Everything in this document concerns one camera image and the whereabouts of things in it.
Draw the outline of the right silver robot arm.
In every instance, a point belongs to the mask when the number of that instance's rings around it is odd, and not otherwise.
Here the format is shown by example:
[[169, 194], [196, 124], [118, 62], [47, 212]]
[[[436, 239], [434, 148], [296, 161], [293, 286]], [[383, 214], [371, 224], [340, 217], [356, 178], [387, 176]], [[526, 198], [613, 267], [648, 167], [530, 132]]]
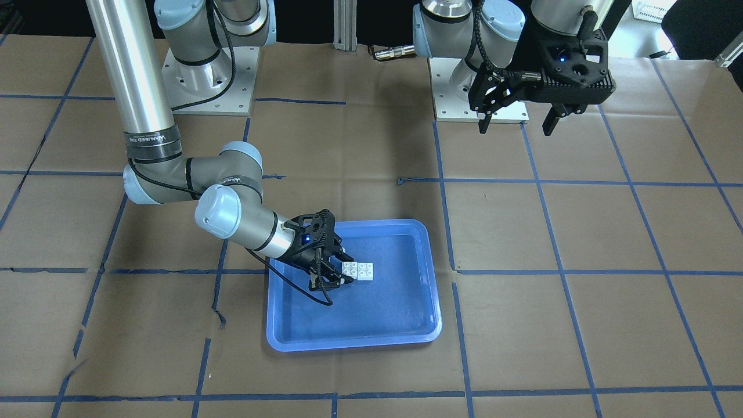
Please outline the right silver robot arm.
[[258, 260], [270, 257], [308, 273], [311, 291], [352, 283], [353, 259], [335, 233], [331, 211], [287, 219], [263, 206], [262, 156], [255, 146], [232, 141], [212, 158], [183, 157], [144, 3], [88, 1], [87, 7], [125, 128], [130, 201], [195, 200], [200, 228], [241, 244]]

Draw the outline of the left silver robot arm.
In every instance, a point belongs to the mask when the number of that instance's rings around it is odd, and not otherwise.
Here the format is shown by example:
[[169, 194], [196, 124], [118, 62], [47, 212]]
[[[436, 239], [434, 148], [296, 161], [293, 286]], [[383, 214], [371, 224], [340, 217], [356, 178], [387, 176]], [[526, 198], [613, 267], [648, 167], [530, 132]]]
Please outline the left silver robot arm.
[[517, 101], [548, 103], [542, 132], [615, 92], [602, 29], [610, 1], [420, 1], [412, 11], [416, 55], [461, 59], [473, 74], [470, 111], [485, 134]]

